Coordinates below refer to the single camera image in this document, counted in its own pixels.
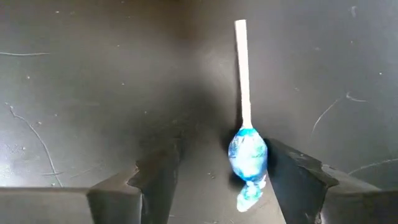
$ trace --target white stick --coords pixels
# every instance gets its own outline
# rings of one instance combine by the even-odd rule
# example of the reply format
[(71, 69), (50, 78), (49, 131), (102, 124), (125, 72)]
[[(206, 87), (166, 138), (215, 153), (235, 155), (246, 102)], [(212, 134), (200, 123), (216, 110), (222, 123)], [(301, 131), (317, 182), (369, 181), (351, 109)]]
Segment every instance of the white stick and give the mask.
[(252, 128), (250, 86), (249, 86), (249, 54), (246, 20), (235, 21), (236, 45), (238, 49), (239, 79), (242, 99), (242, 127)]

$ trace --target scratch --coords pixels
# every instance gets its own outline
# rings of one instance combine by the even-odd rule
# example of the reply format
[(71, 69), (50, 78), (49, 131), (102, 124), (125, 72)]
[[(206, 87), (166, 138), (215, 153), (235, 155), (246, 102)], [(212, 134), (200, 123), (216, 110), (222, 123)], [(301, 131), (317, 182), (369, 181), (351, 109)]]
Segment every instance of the scratch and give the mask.
[(61, 174), (63, 174), (64, 172), (57, 172), (57, 173), (54, 173), (54, 174), (42, 174), (42, 175), (61, 175)]
[(38, 132), (33, 128), (33, 126), (31, 124), (29, 124), (29, 122), (27, 122), (27, 120), (25, 118), (15, 114), (13, 106), (10, 106), (10, 112), (13, 115), (14, 118), (18, 118), (18, 119), (22, 120), (23, 122), (25, 122), (30, 127), (30, 130), (32, 130), (32, 132), (36, 135), (37, 139), (39, 139), (39, 141), (42, 143), (42, 145), (43, 145), (43, 147), (45, 149), (45, 153), (47, 155), (47, 158), (50, 161), (52, 172), (53, 172), (58, 184), (62, 187), (60, 179), (58, 178), (58, 175), (57, 175), (57, 171), (55, 170), (54, 163), (52, 162), (52, 159), (51, 159), (51, 156), (50, 156), (50, 153), (49, 153), (49, 149), (47, 148), (47, 145), (44, 143), (43, 139), (40, 137)]
[(335, 100), (335, 102), (332, 103), (332, 104), (328, 107), (328, 109), (326, 109), (326, 110), (321, 114), (321, 116), (319, 116), (319, 118), (317, 119), (317, 122), (315, 122), (315, 124), (314, 124), (313, 127), (312, 127), (312, 131), (311, 131), (311, 135), (310, 135), (310, 141), (311, 141), (311, 139), (312, 139), (313, 132), (315, 131), (315, 128), (317, 127), (317, 124), (319, 123), (319, 121), (320, 121), (320, 120), (323, 118), (323, 116), (324, 116), (333, 106), (335, 106), (336, 103), (339, 102), (340, 100), (341, 100), (341, 98), (338, 98), (337, 100)]
[(349, 94), (350, 94), (350, 92), (347, 92), (347, 94), (346, 94), (346, 98), (349, 100), (352, 100), (355, 102), (360, 102), (360, 103), (368, 102), (367, 100), (359, 100), (357, 98), (354, 98), (354, 97), (350, 96)]
[(353, 174), (355, 172), (358, 172), (360, 170), (363, 170), (363, 169), (367, 169), (367, 168), (374, 167), (374, 166), (379, 166), (379, 165), (382, 165), (382, 164), (388, 164), (390, 162), (396, 162), (396, 161), (398, 161), (398, 158), (396, 158), (396, 159), (388, 159), (388, 160), (381, 161), (381, 162), (375, 162), (375, 163), (372, 163), (372, 164), (369, 164), (369, 165), (366, 165), (366, 166), (361, 166), (360, 168), (352, 170), (351, 172), (349, 172), (348, 175), (351, 175), (351, 174)]
[(355, 12), (356, 8), (357, 8), (356, 6), (351, 7), (351, 15), (353, 16), (353, 18), (356, 17), (356, 12)]
[(0, 52), (0, 55), (7, 55), (7, 56), (39, 56), (39, 55), (49, 55), (50, 53), (31, 53), (31, 54), (15, 54), (15, 53), (8, 53), (8, 52)]
[(95, 167), (89, 168), (89, 169), (87, 169), (87, 170), (84, 170), (83, 172), (80, 172), (80, 173), (78, 173), (78, 174), (76, 174), (76, 175), (74, 175), (74, 176), (71, 176), (70, 179), (75, 178), (75, 177), (78, 177), (78, 176), (80, 176), (80, 175), (83, 175), (83, 174), (85, 174), (85, 173), (87, 173), (87, 172), (89, 172), (89, 171), (91, 171), (91, 170), (93, 170), (93, 169), (95, 169), (95, 168), (97, 168), (97, 167), (98, 167), (98, 166), (95, 166)]

